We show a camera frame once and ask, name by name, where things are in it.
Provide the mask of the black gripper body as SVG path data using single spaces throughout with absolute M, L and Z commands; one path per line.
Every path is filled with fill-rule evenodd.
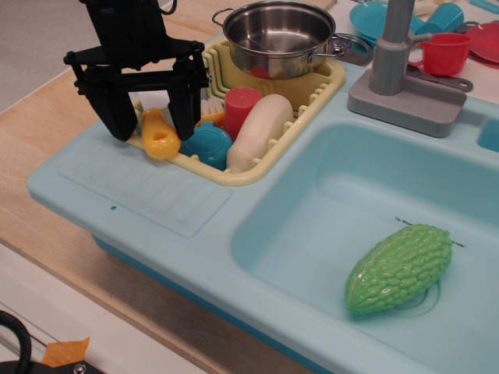
M 70 51 L 64 63 L 76 76 L 80 95 L 90 90 L 173 90 L 196 94 L 209 84 L 204 44 L 166 34 L 156 1 L 83 1 L 100 44 Z

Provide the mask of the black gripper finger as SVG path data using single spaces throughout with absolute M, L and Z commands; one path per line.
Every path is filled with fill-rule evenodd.
M 197 64 L 191 58 L 175 62 L 168 84 L 170 103 L 168 109 L 181 140 L 187 140 L 194 133 L 200 120 L 200 91 L 203 88 L 203 63 Z
M 112 136 L 123 142 L 131 137 L 136 113 L 126 90 L 112 83 L 92 83 L 85 88 L 85 96 Z

